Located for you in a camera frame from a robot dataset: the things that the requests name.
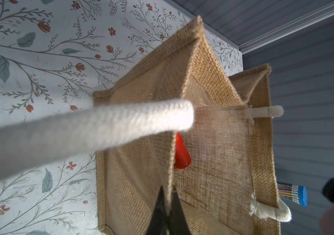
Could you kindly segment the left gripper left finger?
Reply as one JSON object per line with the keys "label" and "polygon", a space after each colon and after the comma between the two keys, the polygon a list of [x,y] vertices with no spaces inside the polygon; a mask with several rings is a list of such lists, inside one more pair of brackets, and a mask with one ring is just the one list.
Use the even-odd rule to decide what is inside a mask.
{"label": "left gripper left finger", "polygon": [[146,235],[166,235],[167,216],[163,187],[160,188]]}

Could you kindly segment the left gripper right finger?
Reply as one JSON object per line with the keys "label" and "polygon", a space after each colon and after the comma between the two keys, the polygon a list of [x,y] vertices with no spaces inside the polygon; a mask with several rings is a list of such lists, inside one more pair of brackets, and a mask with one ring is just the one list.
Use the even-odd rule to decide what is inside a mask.
{"label": "left gripper right finger", "polygon": [[191,235],[176,188],[172,191],[171,211],[167,225],[170,235]]}

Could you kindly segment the red flashlight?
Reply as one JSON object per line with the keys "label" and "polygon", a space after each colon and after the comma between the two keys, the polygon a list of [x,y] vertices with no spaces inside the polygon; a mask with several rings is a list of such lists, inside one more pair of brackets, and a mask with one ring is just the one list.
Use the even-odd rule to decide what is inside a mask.
{"label": "red flashlight", "polygon": [[176,133],[175,164],[177,169],[185,169],[191,164],[191,157],[179,132]]}

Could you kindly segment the brown jute tote bag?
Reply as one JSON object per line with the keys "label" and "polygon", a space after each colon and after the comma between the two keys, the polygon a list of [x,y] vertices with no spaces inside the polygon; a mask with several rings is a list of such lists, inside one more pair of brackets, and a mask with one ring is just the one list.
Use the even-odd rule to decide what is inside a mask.
{"label": "brown jute tote bag", "polygon": [[[88,110],[0,128],[0,180],[95,151],[98,229],[145,235],[161,187],[191,235],[278,235],[291,220],[274,169],[271,67],[227,76],[196,17]],[[177,169],[176,133],[191,164]]]}

